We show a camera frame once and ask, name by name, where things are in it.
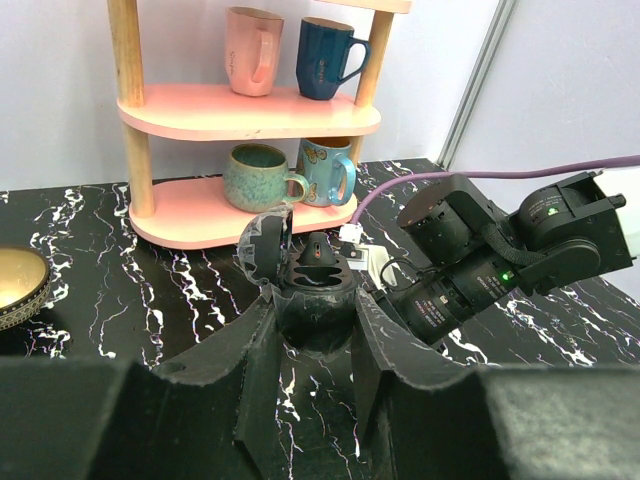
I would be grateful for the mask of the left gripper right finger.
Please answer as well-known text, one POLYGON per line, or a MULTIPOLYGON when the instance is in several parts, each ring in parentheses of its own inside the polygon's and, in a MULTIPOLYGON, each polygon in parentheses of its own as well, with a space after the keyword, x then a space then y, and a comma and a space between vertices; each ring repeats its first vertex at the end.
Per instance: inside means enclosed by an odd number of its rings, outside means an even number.
POLYGON ((632 366, 464 367, 355 297, 357 435, 378 479, 635 479, 632 366))

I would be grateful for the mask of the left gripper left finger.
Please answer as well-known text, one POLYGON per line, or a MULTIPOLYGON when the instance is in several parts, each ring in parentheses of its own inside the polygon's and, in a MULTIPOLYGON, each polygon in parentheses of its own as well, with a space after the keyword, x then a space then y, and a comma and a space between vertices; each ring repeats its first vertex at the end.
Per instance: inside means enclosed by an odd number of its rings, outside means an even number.
POLYGON ((5 357, 5 479, 269 479, 280 340, 274 305, 154 369, 5 357))

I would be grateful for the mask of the black earbuds charging case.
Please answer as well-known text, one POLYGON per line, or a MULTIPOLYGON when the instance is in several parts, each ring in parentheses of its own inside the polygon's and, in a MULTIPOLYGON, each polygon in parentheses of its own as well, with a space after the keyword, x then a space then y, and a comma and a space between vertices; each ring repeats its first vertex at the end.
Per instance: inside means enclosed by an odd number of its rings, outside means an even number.
POLYGON ((287 343, 310 356, 331 356, 351 338, 357 283, 325 233, 310 233, 303 250, 293 251, 293 219, 289 204, 256 215, 237 244, 239 264, 252 284, 269 291, 287 343))

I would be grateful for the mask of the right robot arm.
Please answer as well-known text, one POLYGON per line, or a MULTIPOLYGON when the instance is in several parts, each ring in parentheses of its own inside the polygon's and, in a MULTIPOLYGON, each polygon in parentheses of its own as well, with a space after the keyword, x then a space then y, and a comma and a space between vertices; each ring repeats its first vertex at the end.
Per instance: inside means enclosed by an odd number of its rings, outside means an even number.
POLYGON ((431 265, 378 306, 432 345, 512 290, 546 295, 630 267, 639 256, 636 168, 584 172, 529 194, 505 213, 461 174, 421 190, 398 226, 431 265))

